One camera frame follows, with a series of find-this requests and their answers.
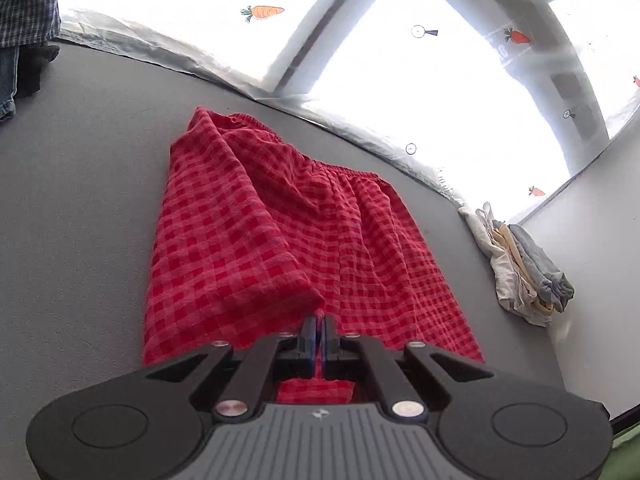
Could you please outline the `red checkered cloth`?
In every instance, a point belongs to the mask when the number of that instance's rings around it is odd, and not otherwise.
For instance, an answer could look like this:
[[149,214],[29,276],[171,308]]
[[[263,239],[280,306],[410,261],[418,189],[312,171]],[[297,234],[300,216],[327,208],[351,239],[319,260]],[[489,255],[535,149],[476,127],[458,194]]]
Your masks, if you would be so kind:
[[377,174],[312,159],[257,119],[198,108],[171,145],[142,359],[245,349],[305,318],[400,349],[482,352],[419,227]]

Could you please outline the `white folded garment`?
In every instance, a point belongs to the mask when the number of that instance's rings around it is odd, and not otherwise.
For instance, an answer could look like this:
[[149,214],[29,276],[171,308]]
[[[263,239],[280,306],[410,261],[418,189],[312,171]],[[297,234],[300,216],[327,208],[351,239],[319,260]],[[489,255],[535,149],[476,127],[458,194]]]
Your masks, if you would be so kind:
[[458,214],[466,222],[480,251],[489,260],[492,272],[494,272],[496,296],[500,307],[506,312],[522,318],[513,307],[514,304],[518,307],[522,305],[518,301],[520,299],[520,296],[518,296],[520,288],[516,282],[518,277],[513,272],[506,251],[492,235],[492,230],[495,227],[490,205],[486,203],[482,209],[475,210],[469,206],[462,206],[458,209]]

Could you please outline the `beige folded garment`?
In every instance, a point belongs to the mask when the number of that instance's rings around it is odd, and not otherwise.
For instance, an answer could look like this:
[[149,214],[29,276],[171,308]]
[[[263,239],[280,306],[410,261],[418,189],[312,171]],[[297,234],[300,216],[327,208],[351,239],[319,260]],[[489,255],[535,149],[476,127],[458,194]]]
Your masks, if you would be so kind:
[[542,300],[536,291],[534,279],[526,268],[525,261],[518,246],[516,246],[516,240],[510,229],[504,223],[496,221],[492,235],[495,237],[497,243],[506,251],[513,272],[518,277],[516,281],[520,288],[518,292],[520,299],[518,301],[522,305],[518,307],[514,304],[513,307],[515,311],[518,312],[522,318],[526,318],[529,323],[537,326],[547,326],[552,318],[552,304],[547,304]]

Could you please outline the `grey folded garment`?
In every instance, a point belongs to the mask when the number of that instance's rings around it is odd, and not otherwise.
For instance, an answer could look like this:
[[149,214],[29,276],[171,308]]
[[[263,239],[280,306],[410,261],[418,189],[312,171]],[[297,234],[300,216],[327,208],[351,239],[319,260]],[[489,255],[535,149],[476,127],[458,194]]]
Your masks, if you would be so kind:
[[574,298],[574,286],[521,226],[510,224],[509,230],[538,296],[556,312],[563,313]]

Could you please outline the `white printed backdrop cloth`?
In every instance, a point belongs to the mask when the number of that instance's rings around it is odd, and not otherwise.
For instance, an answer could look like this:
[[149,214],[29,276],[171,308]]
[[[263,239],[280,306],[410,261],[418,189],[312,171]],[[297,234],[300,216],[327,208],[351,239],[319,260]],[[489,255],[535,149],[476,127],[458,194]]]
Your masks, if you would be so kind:
[[68,40],[228,84],[521,219],[639,107],[639,0],[58,0]]

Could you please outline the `black garment in pile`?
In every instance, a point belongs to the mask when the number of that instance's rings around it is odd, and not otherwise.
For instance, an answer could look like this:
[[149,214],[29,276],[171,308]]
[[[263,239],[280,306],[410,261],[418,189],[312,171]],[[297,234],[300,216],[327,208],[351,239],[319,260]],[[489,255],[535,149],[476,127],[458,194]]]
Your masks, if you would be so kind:
[[40,90],[43,71],[58,57],[57,44],[36,44],[20,47],[17,64],[16,97],[33,96]]

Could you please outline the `blue denim jeans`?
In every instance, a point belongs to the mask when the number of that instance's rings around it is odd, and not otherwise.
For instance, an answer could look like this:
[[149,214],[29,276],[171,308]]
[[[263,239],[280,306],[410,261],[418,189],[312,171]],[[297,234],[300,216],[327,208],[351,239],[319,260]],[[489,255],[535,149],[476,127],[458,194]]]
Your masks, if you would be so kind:
[[0,122],[15,115],[14,96],[17,90],[19,47],[0,49]]

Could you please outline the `blue plaid shirt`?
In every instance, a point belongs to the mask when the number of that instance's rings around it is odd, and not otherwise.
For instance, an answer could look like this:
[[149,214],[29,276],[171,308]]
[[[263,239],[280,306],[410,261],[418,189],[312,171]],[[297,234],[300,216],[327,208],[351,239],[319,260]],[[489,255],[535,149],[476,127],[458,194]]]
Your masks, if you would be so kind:
[[61,27],[58,0],[1,0],[1,47],[44,44]]

